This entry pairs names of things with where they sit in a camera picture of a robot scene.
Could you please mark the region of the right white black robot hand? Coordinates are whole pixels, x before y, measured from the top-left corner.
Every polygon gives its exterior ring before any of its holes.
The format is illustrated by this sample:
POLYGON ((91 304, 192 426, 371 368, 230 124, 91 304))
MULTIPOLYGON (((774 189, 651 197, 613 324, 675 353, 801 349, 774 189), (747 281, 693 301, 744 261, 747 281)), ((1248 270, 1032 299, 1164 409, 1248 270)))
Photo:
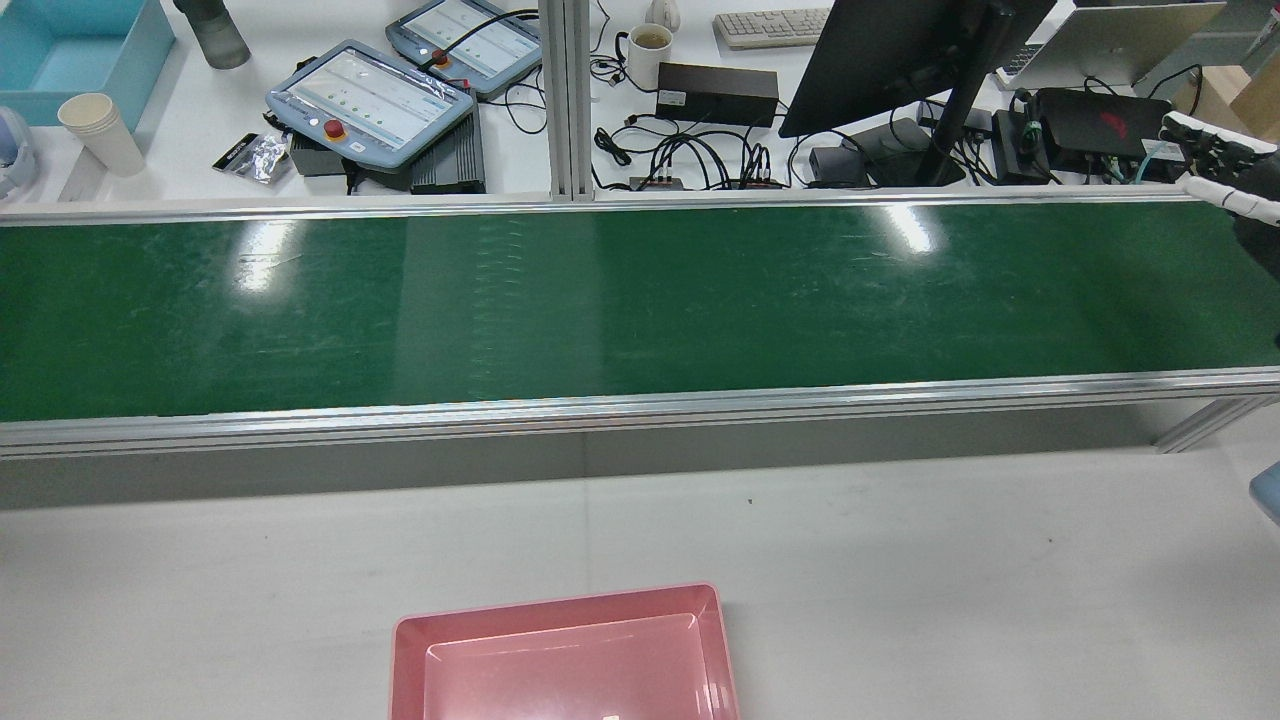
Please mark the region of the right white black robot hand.
POLYGON ((1165 114, 1160 138, 1175 143, 1188 161, 1188 172, 1176 184, 1233 215, 1238 242, 1276 275, 1277 145, 1180 111, 1165 114))

